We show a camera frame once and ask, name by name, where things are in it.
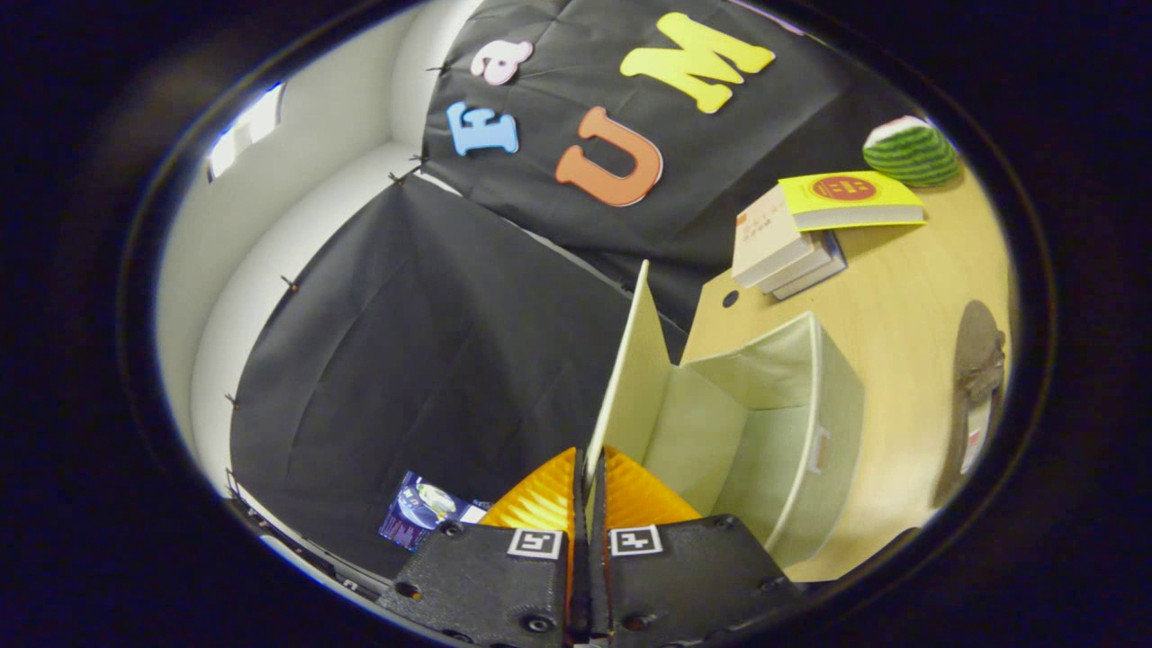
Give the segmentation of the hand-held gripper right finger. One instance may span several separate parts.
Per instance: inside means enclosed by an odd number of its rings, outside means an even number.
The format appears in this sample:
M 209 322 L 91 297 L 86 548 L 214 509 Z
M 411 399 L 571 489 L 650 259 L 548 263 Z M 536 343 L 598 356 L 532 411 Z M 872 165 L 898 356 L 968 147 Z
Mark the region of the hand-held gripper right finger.
M 626 453 L 601 450 L 589 487 L 594 645 L 723 645 L 801 598 L 738 517 L 703 517 Z

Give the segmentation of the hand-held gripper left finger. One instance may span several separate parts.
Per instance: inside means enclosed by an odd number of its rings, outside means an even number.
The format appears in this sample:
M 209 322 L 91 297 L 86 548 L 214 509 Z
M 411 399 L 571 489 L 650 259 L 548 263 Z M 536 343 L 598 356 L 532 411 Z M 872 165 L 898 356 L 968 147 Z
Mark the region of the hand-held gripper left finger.
M 444 519 L 379 606 L 429 635 L 473 647 L 573 647 L 573 540 L 579 451 L 516 483 L 482 520 Z

